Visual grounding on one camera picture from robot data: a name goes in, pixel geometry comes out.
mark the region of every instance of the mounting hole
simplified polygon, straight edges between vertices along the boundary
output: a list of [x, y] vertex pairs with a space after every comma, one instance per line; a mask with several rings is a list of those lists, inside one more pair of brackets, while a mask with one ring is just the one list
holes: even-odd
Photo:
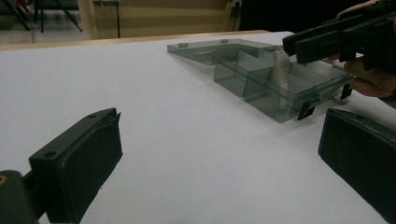
[[55, 156], [55, 154], [56, 154], [56, 152], [53, 152], [53, 151], [47, 152], [46, 154], [44, 154], [44, 157], [45, 158], [51, 158], [51, 157]]
[[0, 175], [0, 185], [7, 182], [7, 177], [5, 175]]

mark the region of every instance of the white table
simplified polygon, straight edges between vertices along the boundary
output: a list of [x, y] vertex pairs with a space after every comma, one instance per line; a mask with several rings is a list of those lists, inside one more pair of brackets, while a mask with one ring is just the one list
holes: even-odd
[[[93, 112], [121, 112], [123, 157], [84, 224], [381, 224], [385, 220], [321, 160], [327, 108], [396, 129], [395, 110], [353, 92], [298, 121], [277, 123], [212, 80], [214, 67], [168, 44], [290, 33], [0, 51], [0, 170]], [[48, 223], [43, 216], [40, 223]]]

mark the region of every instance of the table surface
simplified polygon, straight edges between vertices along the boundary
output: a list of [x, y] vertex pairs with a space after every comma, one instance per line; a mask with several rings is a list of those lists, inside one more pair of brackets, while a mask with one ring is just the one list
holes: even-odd
[[0, 170], [25, 175], [54, 137], [116, 107], [124, 155], [81, 223], [386, 223], [321, 160], [318, 143], [328, 108], [396, 129], [393, 109], [352, 92], [278, 123], [214, 82], [214, 66], [166, 49], [223, 38], [280, 45], [286, 35], [2, 48]]

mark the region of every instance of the floor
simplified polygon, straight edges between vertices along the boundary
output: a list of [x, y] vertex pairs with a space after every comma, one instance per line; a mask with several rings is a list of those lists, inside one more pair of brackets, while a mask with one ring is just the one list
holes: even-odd
[[64, 42], [86, 39], [84, 27], [82, 27], [79, 12], [70, 10], [70, 14], [77, 20], [78, 26], [71, 22], [61, 10], [44, 10], [44, 32], [41, 33], [41, 23], [34, 22], [34, 7], [28, 7], [27, 25], [31, 29], [27, 31], [15, 16], [0, 16], [0, 45]]

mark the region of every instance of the transparent plastic box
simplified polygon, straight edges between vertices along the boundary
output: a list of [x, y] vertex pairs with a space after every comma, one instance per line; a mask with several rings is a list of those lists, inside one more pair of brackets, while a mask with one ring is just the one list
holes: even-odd
[[351, 93], [348, 83], [352, 75], [344, 71], [341, 63], [323, 60], [297, 64], [295, 57], [289, 57], [287, 76], [280, 80], [274, 72], [274, 53], [283, 51], [282, 46], [251, 41], [243, 46], [244, 41], [238, 39], [236, 47], [231, 42], [200, 42], [178, 49], [173, 45], [168, 50], [215, 65], [215, 82], [278, 122], [304, 119], [317, 105], [337, 95], [344, 99]]

